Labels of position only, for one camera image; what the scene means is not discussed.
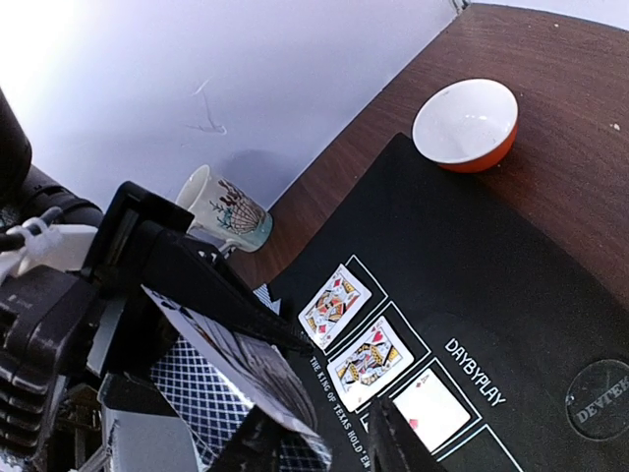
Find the deck of playing cards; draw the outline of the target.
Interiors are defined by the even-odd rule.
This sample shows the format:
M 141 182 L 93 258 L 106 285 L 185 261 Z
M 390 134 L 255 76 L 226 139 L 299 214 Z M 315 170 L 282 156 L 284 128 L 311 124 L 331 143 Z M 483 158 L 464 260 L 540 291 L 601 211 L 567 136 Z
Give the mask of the deck of playing cards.
M 150 379 L 187 424 L 206 471 L 219 458 L 254 408 L 185 338 L 150 368 Z M 319 437 L 288 431 L 279 449 L 281 471 L 328 471 L 331 452 Z

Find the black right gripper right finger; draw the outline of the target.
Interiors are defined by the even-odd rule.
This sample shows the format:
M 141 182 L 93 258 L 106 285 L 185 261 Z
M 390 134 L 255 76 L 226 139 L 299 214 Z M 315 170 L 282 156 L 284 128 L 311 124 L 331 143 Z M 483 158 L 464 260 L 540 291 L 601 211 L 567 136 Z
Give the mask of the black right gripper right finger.
M 445 472 L 389 398 L 374 400 L 369 409 L 371 471 Z

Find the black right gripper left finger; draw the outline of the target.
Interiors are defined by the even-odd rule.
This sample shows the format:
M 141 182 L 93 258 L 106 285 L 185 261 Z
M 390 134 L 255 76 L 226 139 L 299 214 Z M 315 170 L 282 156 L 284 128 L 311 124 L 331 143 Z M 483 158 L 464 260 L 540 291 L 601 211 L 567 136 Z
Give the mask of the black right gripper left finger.
M 127 181 L 107 209 L 89 203 L 87 220 L 97 229 L 87 279 L 118 316 L 103 369 L 141 371 L 172 346 L 146 289 L 232 331 L 303 355 L 313 352 L 312 343 L 266 308 L 215 246 L 188 234 L 190 212 Z

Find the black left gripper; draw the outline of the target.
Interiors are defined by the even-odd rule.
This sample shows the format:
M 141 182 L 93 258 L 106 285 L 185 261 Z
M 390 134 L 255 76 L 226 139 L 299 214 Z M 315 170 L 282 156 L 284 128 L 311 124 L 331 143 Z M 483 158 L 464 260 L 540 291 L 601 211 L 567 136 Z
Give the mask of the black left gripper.
M 115 283 L 119 261 L 143 258 L 153 243 L 140 230 L 187 229 L 192 215 L 126 183 L 107 212 L 76 197 L 31 164 L 31 145 L 7 101 L 1 103 L 1 202 L 24 223 L 1 235 L 1 253 L 60 240 L 64 229 L 95 233 L 71 268 L 39 261 L 1 286 L 1 448 L 31 459 L 49 436 L 67 378 L 81 374 L 104 300 L 94 271 Z

